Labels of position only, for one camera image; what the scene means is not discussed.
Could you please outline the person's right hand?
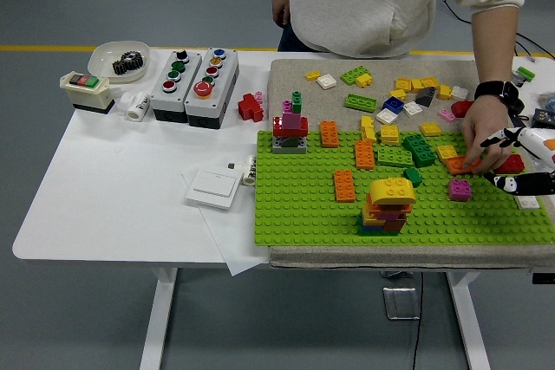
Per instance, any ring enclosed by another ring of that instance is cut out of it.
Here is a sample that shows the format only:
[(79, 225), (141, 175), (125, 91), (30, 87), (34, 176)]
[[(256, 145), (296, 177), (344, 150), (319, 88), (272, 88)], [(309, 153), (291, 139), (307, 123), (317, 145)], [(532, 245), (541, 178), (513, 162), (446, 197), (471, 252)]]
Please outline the person's right hand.
[(280, 28), (290, 22), (290, 0), (271, 0), (272, 20)]

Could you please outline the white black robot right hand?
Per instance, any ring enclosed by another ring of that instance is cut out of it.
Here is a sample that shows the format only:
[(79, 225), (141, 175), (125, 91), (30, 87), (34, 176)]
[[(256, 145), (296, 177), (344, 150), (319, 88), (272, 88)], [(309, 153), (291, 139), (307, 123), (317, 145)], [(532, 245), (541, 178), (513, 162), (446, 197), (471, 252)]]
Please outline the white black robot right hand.
[(504, 128), (489, 136), (480, 146), (483, 148), (499, 144), (500, 147), (515, 145), (523, 147), (532, 156), (540, 159), (551, 172), (521, 174), (516, 177), (497, 176), (484, 173), (483, 177), (492, 185), (514, 196), (543, 196), (554, 194), (554, 130), (534, 127)]

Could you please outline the person's left hand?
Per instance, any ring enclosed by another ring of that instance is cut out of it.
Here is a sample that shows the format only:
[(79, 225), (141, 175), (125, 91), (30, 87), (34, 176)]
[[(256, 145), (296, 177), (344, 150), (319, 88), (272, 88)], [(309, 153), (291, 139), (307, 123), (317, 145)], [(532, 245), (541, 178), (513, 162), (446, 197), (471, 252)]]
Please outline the person's left hand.
[(484, 150), (480, 144), (489, 136), (509, 125), (506, 106), (492, 95), (479, 97), (467, 111), (460, 130), (467, 146), (463, 165), (472, 166), (475, 174), (488, 172), (501, 166), (512, 154), (512, 148), (490, 145)]

